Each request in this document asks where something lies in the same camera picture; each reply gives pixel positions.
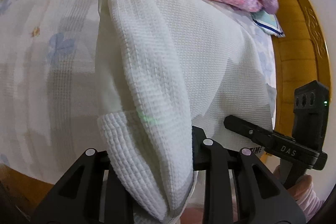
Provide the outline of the person's right hand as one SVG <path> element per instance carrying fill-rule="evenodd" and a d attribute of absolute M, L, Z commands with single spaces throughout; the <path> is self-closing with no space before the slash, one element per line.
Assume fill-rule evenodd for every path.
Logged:
<path fill-rule="evenodd" d="M 299 182 L 288 189 L 289 194 L 303 211 L 307 222 L 313 218 L 324 203 L 318 198 L 313 188 L 312 176 L 305 174 Z"/>

